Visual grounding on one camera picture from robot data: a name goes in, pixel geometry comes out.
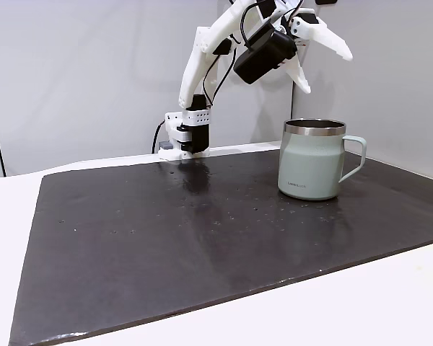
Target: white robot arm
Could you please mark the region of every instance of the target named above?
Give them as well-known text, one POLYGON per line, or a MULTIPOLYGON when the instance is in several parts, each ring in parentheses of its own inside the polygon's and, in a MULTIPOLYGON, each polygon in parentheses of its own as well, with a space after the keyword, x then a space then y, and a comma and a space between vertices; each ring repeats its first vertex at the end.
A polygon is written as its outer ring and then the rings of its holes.
POLYGON ((315 16, 313 9, 301 8, 303 0, 230 2, 231 7, 211 27, 197 28, 178 99, 183 110, 165 115, 169 141, 160 145, 162 159, 208 156, 211 106, 224 81, 217 87, 220 56, 233 54, 229 69, 234 67, 236 74, 247 84, 252 84, 271 69, 282 67, 307 94, 311 88, 298 59, 296 43, 299 40, 314 40, 348 61, 353 58, 345 41, 331 32, 327 24, 315 16), (245 32, 257 25, 258 30, 247 39, 245 32), (235 32, 241 33, 247 47, 237 61, 236 49, 240 42, 235 39, 235 32), (202 90, 196 94, 201 81, 202 90))

